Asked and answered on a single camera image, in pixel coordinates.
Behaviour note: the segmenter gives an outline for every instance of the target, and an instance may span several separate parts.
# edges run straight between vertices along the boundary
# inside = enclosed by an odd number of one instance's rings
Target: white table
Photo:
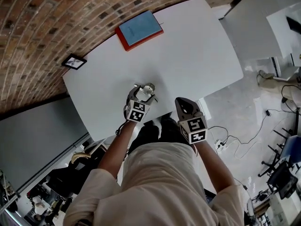
[[[117,35],[91,51],[64,82],[93,140],[125,121],[134,83],[156,86],[158,103],[144,122],[175,110],[174,99],[198,100],[243,77],[233,46],[205,0],[189,0],[154,14],[164,34],[126,52]]]

